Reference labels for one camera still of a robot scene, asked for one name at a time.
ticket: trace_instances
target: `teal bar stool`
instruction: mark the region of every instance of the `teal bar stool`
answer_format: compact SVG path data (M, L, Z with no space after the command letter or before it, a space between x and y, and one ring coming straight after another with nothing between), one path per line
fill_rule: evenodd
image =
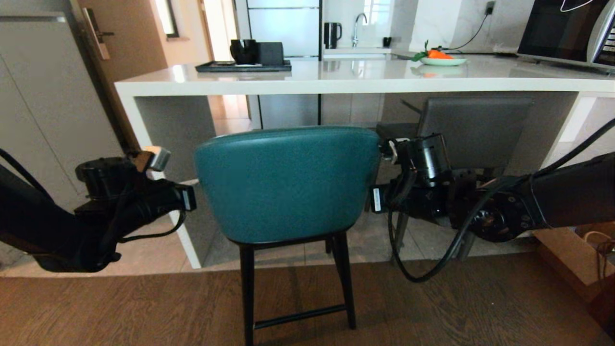
M239 245L245 344L255 329L346 311L356 328L346 231L363 210L379 162L378 136L355 127L301 127L217 137L194 155L224 235ZM328 241L344 303L254 322L254 251Z

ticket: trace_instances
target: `black tray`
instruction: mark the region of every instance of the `black tray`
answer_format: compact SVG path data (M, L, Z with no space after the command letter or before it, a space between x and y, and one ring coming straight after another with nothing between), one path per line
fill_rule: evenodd
M211 61L195 67L197 72L278 72L290 71L289 60L284 60L284 65L280 66L262 66L262 65L243 65L237 66L235 62L217 62Z

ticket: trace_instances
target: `white countertop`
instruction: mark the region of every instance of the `white countertop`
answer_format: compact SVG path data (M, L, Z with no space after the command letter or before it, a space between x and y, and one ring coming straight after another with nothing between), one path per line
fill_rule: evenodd
M325 49L324 55L330 54L390 54L391 48L378 47L338 47L336 49Z
M409 60L292 62L289 72L197 73L176 65L116 83L121 97L164 95L352 94L381 92L578 91L615 93L615 76L468 55L461 66Z

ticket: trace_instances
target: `doorway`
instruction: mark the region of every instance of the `doorway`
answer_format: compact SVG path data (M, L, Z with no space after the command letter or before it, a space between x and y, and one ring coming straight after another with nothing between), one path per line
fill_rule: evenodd
M205 32L212 45L213 59L232 60L229 46L237 39L237 22L233 0L199 0ZM251 131L252 121L245 95L209 96L216 134Z

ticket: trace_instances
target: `gray chair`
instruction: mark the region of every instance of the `gray chair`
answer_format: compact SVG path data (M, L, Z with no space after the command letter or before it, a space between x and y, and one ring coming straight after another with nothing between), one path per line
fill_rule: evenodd
M482 176L503 174L523 131L533 104L531 97L432 97L422 110L402 100L419 113L418 124L378 124L383 138L423 137L441 133L453 169L483 169ZM397 217L396 248L403 246L408 216ZM475 235L466 233L456 257L465 259Z

